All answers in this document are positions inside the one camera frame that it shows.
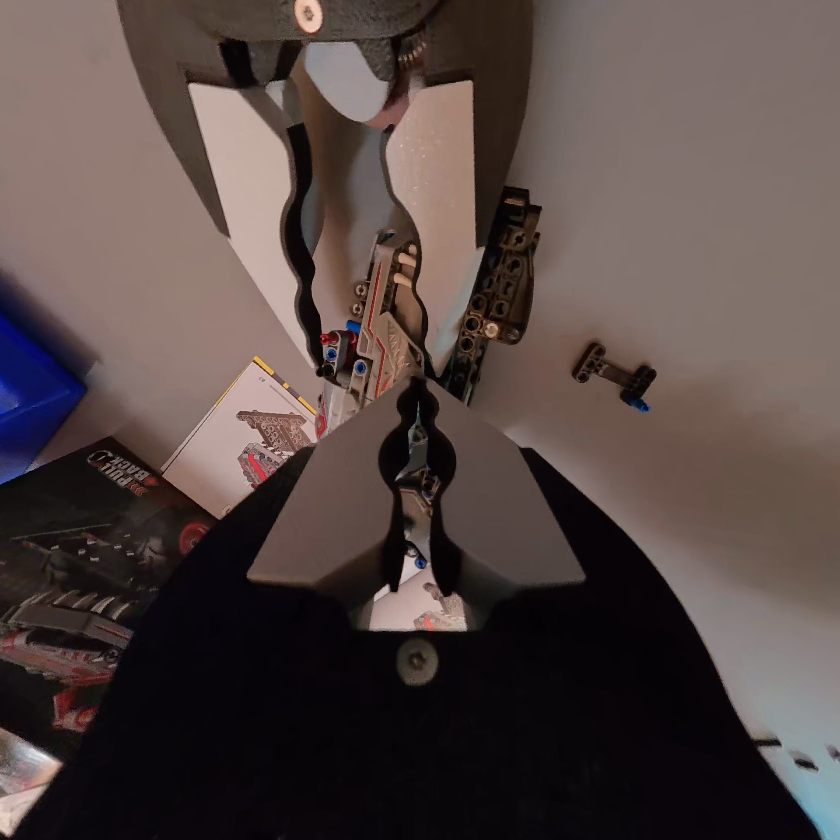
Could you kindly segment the grey red brick model car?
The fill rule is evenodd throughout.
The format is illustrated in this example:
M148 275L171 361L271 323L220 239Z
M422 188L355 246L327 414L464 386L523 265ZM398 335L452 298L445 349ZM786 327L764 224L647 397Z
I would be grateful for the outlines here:
M541 213L528 189L502 189L476 282L456 318L455 347L438 378L443 389L466 406L472 402L490 343L514 346L529 325ZM355 288L352 319L344 330L321 335L319 438L410 375L424 373L428 359L417 343L419 328L403 317L406 302L413 299L417 263L416 244L407 234L378 234L369 274ZM426 450L427 436L417 419L407 433L406 466L395 479L402 493L405 535L401 582L427 567L423 541L440 480L427 465Z

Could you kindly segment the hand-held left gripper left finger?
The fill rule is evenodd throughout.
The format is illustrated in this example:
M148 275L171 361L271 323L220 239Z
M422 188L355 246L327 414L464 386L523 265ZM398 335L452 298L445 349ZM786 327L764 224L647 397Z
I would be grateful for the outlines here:
M405 554L396 478L408 465L414 424L409 377L322 439L248 579L320 594L396 592Z

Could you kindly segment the grey desk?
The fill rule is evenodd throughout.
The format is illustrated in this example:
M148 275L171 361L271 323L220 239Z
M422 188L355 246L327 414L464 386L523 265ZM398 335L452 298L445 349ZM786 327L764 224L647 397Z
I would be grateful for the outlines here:
M42 459L155 467L258 355L317 380L195 195L114 2L2 2L2 270L91 361ZM646 552L838 838L838 2L536 2L509 174L534 310L474 409ZM656 369L651 407L571 371Z

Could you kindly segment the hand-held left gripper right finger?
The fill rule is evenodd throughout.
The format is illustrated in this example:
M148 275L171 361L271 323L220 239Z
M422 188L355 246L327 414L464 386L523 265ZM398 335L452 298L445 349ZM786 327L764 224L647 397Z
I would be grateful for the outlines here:
M430 542L442 591L468 621L525 592L581 585L585 573L522 452L479 414L424 381L428 464L441 479Z

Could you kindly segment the open instruction booklet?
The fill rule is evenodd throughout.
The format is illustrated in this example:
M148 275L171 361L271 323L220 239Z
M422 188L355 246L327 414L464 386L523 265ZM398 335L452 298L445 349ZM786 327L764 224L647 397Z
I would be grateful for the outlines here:
M289 384L253 359L164 464L163 477L222 518L299 450L329 431L344 390L324 382L317 405L293 395ZM399 590L374 597L370 629L464 632L464 603L444 595L428 562L432 502L439 480L426 465L426 436L419 423L408 435L407 467L399 477L406 551Z

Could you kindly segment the black toy set box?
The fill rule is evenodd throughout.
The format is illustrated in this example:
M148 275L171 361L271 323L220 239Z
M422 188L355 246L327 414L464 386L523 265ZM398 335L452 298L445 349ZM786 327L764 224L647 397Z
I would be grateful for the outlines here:
M113 437L3 483L2 729L67 760L141 617L216 522Z

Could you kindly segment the blue plastic bin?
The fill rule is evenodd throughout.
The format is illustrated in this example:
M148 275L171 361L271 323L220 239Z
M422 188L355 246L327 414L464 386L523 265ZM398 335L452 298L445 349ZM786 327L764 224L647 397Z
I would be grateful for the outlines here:
M87 393L91 361L60 321L1 272L1 481L25 473Z

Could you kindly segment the small black beam assembly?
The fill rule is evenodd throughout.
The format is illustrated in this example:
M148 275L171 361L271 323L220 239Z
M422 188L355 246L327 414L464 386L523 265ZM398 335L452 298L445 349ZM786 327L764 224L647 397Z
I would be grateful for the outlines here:
M650 405L645 394L657 377L656 369L648 364L629 371L606 358L605 346L597 341L590 343L571 371L573 379L581 384L600 377L620 391L621 401L640 413L649 413Z

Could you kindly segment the clear plastic bag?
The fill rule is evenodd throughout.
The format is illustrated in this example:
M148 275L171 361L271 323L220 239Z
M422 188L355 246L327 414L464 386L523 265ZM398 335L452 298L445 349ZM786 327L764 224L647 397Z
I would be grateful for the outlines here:
M1 728L1 798L42 793L62 762L12 732Z

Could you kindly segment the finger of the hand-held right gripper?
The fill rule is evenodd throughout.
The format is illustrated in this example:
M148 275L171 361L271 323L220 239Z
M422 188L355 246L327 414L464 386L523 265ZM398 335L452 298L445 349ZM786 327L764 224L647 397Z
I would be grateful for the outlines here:
M427 316L425 350L441 375L485 251L476 243L472 80L417 92L385 144L385 167L418 236L415 290Z
M227 239L312 369L322 364L312 296L320 237L312 155L293 80L188 85Z

